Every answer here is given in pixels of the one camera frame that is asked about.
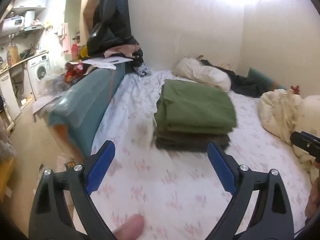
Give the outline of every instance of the black cable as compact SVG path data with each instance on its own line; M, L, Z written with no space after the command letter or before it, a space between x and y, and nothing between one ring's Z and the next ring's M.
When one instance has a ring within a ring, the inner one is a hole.
M298 232L294 233L294 235L300 233L300 232L303 230L303 228L301 228Z

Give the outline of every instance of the dark blanket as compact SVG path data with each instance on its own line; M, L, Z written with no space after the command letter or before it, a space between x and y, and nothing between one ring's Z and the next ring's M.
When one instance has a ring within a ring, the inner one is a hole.
M181 132L155 132L156 147L172 151L207 152L207 146L211 142L218 143L222 149L229 145L229 137L226 134L192 134Z
M241 94L241 95L245 95L253 98L259 98L263 93L268 92L268 89L263 85L257 84L254 81L250 81L246 77L236 75L231 70L226 70L217 66L213 66L207 60L200 60L200 62L205 66L216 67L221 71L227 73L231 80L231 90L233 90L237 94Z

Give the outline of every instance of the white bed sheet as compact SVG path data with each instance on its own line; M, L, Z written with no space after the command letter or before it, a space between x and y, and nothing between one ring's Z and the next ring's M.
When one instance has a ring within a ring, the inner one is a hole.
M141 213L146 228L141 239L205 239L231 195L225 192L203 153L168 152L152 143L154 113L161 86L170 71L149 77L124 77L106 110L92 145L92 154L106 140L116 145L99 190L91 198L111 230ZM311 184L292 147L265 131L259 121L258 99L229 92L238 126L229 134L226 153L254 171L279 170L292 207L295 230L304 225ZM246 229L257 198L254 192L238 230Z

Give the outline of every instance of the kitchen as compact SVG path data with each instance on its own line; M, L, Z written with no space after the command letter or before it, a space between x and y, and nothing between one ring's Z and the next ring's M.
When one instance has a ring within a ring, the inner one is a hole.
M72 43L80 46L80 7L81 0L12 0L8 6L0 20L0 115L7 131L41 97L44 76L72 59Z

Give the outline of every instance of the screw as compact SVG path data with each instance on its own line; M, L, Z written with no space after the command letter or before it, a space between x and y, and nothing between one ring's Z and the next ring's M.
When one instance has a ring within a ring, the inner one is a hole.
M45 175L49 175L50 173L51 173L51 170L49 170L49 169L44 171Z
M249 170L249 167L248 167L248 165L242 164L242 165L240 165L240 169L241 169L241 171L247 171L247 170Z
M78 164L73 168L75 171L81 171L82 170L82 165Z
M279 171L273 169L271 170L271 174L277 176L279 174Z

